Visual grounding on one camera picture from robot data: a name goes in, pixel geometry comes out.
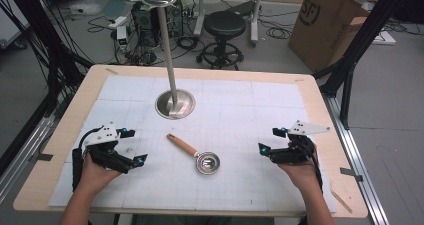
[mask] human hand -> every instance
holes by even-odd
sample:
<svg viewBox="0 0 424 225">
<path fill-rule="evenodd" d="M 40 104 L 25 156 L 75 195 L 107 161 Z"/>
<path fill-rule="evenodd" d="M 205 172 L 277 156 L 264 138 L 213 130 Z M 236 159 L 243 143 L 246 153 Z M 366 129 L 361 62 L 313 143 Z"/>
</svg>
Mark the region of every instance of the human hand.
<svg viewBox="0 0 424 225">
<path fill-rule="evenodd" d="M 90 153 L 88 153 L 84 161 L 81 180 L 75 192 L 94 197 L 119 175 L 121 173 L 118 171 L 106 170 L 95 164 L 91 159 Z"/>
<path fill-rule="evenodd" d="M 314 152 L 315 161 L 317 159 L 317 152 L 315 146 Z M 301 164 L 277 164 L 279 168 L 287 173 L 293 184 L 300 190 L 310 189 L 312 186 L 319 188 L 319 182 L 315 173 L 315 166 L 312 159 Z"/>
</svg>

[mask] chair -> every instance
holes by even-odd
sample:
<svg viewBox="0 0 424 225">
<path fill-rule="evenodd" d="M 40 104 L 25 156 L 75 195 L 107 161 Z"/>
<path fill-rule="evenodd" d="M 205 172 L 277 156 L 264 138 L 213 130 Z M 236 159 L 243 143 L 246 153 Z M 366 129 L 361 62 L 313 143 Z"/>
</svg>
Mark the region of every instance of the chair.
<svg viewBox="0 0 424 225">
<path fill-rule="evenodd" d="M 220 11 L 207 16 L 203 27 L 215 37 L 216 42 L 207 45 L 196 57 L 196 61 L 201 63 L 204 59 L 211 65 L 211 69 L 234 66 L 238 71 L 237 62 L 243 61 L 244 56 L 236 46 L 227 41 L 244 33 L 245 20 L 233 12 Z"/>
</svg>

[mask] concrete floor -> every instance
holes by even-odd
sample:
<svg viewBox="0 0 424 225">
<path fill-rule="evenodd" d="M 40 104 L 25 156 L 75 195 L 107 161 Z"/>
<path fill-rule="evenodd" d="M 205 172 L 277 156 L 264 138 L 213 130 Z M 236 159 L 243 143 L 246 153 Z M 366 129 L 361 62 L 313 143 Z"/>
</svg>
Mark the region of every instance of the concrete floor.
<svg viewBox="0 0 424 225">
<path fill-rule="evenodd" d="M 97 0 L 103 7 L 111 0 Z M 215 6 L 225 8 L 225 4 Z M 130 5 L 124 3 L 119 15 Z M 263 4 L 263 14 L 297 11 L 299 6 Z M 87 22 L 97 16 L 67 20 L 70 34 L 96 63 L 113 58 L 110 31 L 88 33 Z M 296 15 L 269 20 L 294 23 Z M 241 71 L 310 74 L 308 68 L 287 47 L 288 40 L 270 38 L 259 25 L 259 43 L 249 45 L 246 32 L 234 39 L 245 60 Z M 390 32 L 395 46 L 371 45 L 360 60 L 353 81 L 349 125 L 390 224 L 424 224 L 424 36 Z M 202 41 L 212 41 L 204 34 Z M 176 49 L 173 56 L 184 53 Z M 175 67 L 208 69 L 195 62 L 197 53 L 189 52 L 174 60 Z M 23 124 L 47 93 L 46 83 L 31 49 L 9 48 L 0 51 L 0 154 L 12 142 Z M 33 163 L 29 162 L 8 196 L 0 204 L 1 224 L 58 223 L 60 213 L 15 211 L 13 200 Z M 113 216 L 93 215 L 94 224 L 112 224 Z M 337 219 L 338 224 L 373 224 L 363 219 Z M 297 224 L 295 219 L 275 218 L 275 224 Z"/>
</svg>

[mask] white paper sheet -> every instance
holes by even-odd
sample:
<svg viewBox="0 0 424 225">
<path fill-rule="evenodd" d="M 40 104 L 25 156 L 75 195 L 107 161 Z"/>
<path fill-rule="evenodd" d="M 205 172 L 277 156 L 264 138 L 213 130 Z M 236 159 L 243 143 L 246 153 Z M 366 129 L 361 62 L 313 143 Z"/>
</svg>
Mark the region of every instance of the white paper sheet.
<svg viewBox="0 0 424 225">
<path fill-rule="evenodd" d="M 287 147 L 287 138 L 272 128 L 289 128 L 308 121 L 299 89 L 293 84 L 247 81 L 177 79 L 177 88 L 193 94 L 196 107 L 180 120 L 161 117 L 157 97 L 169 90 L 168 79 L 109 77 L 79 139 L 90 129 L 113 121 L 116 128 L 136 130 L 121 139 L 119 154 L 133 158 L 148 154 L 145 165 L 115 179 L 93 204 L 108 208 L 176 210 L 293 211 L 305 210 L 302 197 L 288 176 L 259 154 L 258 142 Z M 171 143 L 172 133 L 200 153 L 216 153 L 221 166 L 213 175 L 196 169 L 196 159 Z M 68 156 L 50 206 L 66 206 L 72 195 L 72 164 Z M 324 196 L 336 207 L 325 169 Z"/>
</svg>

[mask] electronic device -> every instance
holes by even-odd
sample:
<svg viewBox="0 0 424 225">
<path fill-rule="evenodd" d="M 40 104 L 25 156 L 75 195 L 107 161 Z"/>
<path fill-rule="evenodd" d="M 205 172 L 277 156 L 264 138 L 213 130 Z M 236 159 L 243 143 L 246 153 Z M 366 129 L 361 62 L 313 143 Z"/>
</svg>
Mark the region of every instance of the electronic device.
<svg viewBox="0 0 424 225">
<path fill-rule="evenodd" d="M 128 46 L 128 38 L 127 38 L 127 27 L 126 26 L 119 26 L 116 28 L 116 41 L 118 41 L 119 44 L 119 50 L 122 52 L 125 52 L 127 50 Z"/>
<path fill-rule="evenodd" d="M 328 132 L 329 127 L 323 127 L 311 123 L 297 121 L 290 129 L 273 128 L 275 136 L 289 137 L 288 148 L 271 149 L 265 144 L 258 143 L 259 153 L 269 157 L 273 163 L 277 164 L 300 164 L 313 157 L 315 145 L 306 135 Z"/>
<path fill-rule="evenodd" d="M 149 7 L 142 2 L 136 2 L 131 9 L 131 15 L 136 26 L 139 45 L 156 47 L 159 45 L 159 17 L 156 8 Z"/>
<path fill-rule="evenodd" d="M 142 167 L 146 161 L 147 154 L 136 156 L 133 159 L 119 155 L 115 151 L 119 138 L 134 137 L 134 130 L 126 128 L 116 129 L 111 123 L 100 128 L 88 131 L 81 138 L 77 148 L 72 150 L 72 187 L 75 190 L 81 179 L 85 154 L 89 153 L 94 163 L 107 169 L 113 169 L 121 173 L 128 173 L 130 169 Z"/>
<path fill-rule="evenodd" d="M 123 24 L 125 21 L 127 21 L 127 17 L 118 17 L 117 19 L 115 19 L 113 21 L 113 23 L 109 24 L 110 28 L 117 28 L 119 26 L 121 26 L 121 24 Z"/>
<path fill-rule="evenodd" d="M 174 6 L 166 7 L 166 20 L 169 38 L 183 36 L 183 4 L 181 0 L 177 0 Z"/>
</svg>

